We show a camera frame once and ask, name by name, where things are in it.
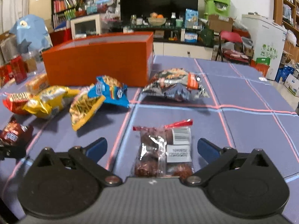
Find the yellow pretzel snack bag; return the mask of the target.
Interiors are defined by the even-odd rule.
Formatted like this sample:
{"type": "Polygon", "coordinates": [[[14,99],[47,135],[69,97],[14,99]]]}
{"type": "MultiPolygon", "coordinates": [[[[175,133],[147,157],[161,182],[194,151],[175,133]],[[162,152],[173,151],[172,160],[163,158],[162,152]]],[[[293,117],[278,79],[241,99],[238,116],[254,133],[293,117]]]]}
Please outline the yellow pretzel snack bag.
{"type": "Polygon", "coordinates": [[[88,93],[90,89],[90,87],[82,88],[71,103],[69,112],[74,131],[79,130],[85,125],[105,101],[105,96],[103,95],[89,97],[88,93]]]}

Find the wooden bookshelf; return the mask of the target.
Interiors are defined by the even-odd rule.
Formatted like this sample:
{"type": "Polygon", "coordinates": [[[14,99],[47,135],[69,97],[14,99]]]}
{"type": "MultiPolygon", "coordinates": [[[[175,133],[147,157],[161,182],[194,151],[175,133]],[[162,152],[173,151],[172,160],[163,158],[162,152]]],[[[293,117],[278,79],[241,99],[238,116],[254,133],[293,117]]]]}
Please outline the wooden bookshelf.
{"type": "Polygon", "coordinates": [[[274,0],[274,21],[296,36],[298,46],[298,0],[274,0]]]}

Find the red orange snack bag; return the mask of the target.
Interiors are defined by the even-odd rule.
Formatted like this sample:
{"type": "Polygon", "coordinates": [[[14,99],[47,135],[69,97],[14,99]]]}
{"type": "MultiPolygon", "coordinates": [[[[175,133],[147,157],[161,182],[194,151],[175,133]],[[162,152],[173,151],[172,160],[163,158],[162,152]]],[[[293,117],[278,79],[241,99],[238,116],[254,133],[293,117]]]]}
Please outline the red orange snack bag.
{"type": "Polygon", "coordinates": [[[33,95],[28,92],[6,94],[3,105],[14,114],[27,115],[29,113],[23,107],[32,98],[33,95]]]}

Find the blue plaid tablecloth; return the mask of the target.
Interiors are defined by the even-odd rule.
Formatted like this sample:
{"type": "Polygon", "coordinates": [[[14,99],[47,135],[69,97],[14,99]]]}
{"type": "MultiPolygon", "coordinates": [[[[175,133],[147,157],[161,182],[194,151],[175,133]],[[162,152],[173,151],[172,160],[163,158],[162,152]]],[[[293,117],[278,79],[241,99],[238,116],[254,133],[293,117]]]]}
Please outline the blue plaid tablecloth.
{"type": "Polygon", "coordinates": [[[136,125],[159,127],[191,119],[193,144],[206,138],[219,147],[233,147],[239,152],[263,149],[274,162],[290,188],[284,215],[298,223],[298,115],[297,99],[288,102],[290,93],[280,93],[259,72],[248,66],[201,59],[156,56],[154,68],[184,68],[203,75],[208,97],[179,103],[146,97],[139,88],[129,88],[129,108],[102,105],[92,119],[74,131],[70,114],[60,112],[46,121],[32,115],[17,120],[34,128],[27,159],[1,162],[1,198],[13,213],[24,213],[17,200],[19,182],[44,147],[65,152],[73,146],[86,146],[104,137],[107,153],[99,164],[121,178],[131,175],[138,151],[136,125]]]}

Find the blue star paper bag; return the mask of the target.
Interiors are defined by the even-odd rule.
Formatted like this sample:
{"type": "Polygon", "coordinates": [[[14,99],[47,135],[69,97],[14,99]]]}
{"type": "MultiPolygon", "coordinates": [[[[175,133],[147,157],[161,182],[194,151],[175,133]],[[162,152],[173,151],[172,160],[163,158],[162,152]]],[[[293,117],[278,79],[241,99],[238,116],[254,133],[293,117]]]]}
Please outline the blue star paper bag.
{"type": "Polygon", "coordinates": [[[15,34],[20,54],[42,51],[53,46],[45,21],[36,15],[26,15],[17,20],[10,29],[15,34]]]}

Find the mixed nuts clear bag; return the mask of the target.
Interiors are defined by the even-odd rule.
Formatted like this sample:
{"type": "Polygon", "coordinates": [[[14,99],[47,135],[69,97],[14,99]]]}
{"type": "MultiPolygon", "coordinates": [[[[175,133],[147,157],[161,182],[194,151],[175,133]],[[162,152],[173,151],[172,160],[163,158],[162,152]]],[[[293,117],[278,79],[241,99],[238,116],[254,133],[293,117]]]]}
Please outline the mixed nuts clear bag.
{"type": "Polygon", "coordinates": [[[199,74],[183,68],[165,69],[155,73],[142,92],[148,96],[177,102],[189,102],[209,97],[199,74]]]}

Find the brown chocolate cookie bag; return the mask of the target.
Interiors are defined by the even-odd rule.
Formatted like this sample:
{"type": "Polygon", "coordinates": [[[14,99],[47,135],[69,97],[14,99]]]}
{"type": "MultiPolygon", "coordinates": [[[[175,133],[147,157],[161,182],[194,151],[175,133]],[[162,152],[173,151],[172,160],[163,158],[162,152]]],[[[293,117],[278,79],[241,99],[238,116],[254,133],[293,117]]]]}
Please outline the brown chocolate cookie bag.
{"type": "Polygon", "coordinates": [[[20,124],[12,117],[1,131],[1,143],[8,146],[26,147],[33,135],[33,126],[20,124]]]}

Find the red folding chair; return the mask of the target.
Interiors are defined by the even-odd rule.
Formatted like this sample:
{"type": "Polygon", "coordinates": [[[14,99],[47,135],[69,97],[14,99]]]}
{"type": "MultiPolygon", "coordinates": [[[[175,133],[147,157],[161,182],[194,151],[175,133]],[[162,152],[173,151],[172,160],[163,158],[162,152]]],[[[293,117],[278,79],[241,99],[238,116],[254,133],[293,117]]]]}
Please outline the red folding chair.
{"type": "Polygon", "coordinates": [[[244,52],[242,37],[229,31],[221,31],[219,33],[219,45],[215,60],[220,58],[221,62],[229,62],[234,64],[249,65],[250,59],[244,52]]]}

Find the fruit bowl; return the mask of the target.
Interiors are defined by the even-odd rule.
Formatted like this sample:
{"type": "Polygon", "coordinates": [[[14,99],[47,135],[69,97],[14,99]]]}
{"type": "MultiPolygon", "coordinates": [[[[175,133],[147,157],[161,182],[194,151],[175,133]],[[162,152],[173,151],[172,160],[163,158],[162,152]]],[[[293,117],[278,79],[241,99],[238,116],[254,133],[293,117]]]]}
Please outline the fruit bowl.
{"type": "Polygon", "coordinates": [[[162,14],[157,14],[155,12],[152,12],[147,19],[152,26],[162,26],[167,20],[162,14]]]}

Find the clear glass jar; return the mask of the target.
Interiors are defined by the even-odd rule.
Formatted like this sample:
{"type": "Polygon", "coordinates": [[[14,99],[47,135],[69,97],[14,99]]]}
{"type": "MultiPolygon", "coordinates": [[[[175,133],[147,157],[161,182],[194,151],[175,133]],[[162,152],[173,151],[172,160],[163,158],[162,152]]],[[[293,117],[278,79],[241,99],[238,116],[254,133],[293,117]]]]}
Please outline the clear glass jar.
{"type": "Polygon", "coordinates": [[[37,71],[38,67],[36,62],[36,52],[31,51],[22,54],[22,59],[25,63],[25,69],[27,73],[33,73],[37,71]]]}

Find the orange storage box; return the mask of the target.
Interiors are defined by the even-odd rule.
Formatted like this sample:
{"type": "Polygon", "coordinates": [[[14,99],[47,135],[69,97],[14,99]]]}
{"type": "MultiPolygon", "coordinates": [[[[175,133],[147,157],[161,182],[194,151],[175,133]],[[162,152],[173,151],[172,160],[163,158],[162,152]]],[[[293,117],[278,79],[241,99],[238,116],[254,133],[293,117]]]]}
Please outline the orange storage box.
{"type": "Polygon", "coordinates": [[[107,33],[67,41],[42,53],[50,85],[86,86],[108,75],[130,87],[147,85],[152,32],[107,33]]]}

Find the white small cabinet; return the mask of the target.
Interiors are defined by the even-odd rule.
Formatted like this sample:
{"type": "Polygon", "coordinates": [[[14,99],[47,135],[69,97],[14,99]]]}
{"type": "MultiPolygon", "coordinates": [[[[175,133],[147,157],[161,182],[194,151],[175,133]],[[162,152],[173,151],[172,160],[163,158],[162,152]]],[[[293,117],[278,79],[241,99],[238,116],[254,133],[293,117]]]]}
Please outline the white small cabinet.
{"type": "Polygon", "coordinates": [[[71,19],[72,39],[85,38],[87,36],[101,34],[100,14],[86,15],[71,19]]]}

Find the red dates clear bag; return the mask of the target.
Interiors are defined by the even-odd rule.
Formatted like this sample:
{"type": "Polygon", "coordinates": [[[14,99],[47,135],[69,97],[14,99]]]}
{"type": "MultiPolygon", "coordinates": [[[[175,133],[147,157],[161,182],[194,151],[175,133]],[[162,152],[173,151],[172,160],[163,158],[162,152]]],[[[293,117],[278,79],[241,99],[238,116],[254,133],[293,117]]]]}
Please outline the red dates clear bag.
{"type": "Polygon", "coordinates": [[[134,126],[140,147],[133,167],[136,177],[179,177],[193,174],[191,119],[162,127],[134,126]]]}

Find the red soda can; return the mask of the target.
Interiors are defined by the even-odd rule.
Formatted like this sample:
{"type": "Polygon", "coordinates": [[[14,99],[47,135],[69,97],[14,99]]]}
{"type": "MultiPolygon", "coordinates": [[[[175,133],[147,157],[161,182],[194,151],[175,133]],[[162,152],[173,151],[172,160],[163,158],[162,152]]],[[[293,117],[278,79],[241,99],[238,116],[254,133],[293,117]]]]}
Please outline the red soda can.
{"type": "Polygon", "coordinates": [[[14,57],[10,61],[10,66],[11,66],[16,84],[20,84],[27,79],[25,63],[22,60],[22,57],[20,55],[14,57]]]}

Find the white tv cabinet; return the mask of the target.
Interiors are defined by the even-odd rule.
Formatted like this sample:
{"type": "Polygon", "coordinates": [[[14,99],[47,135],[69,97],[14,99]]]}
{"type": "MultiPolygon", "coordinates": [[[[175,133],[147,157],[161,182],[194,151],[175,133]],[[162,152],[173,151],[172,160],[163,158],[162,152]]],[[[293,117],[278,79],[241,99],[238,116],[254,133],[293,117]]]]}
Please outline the white tv cabinet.
{"type": "Polygon", "coordinates": [[[204,46],[186,45],[180,43],[154,42],[154,52],[156,55],[187,57],[211,60],[213,49],[204,46]]]}

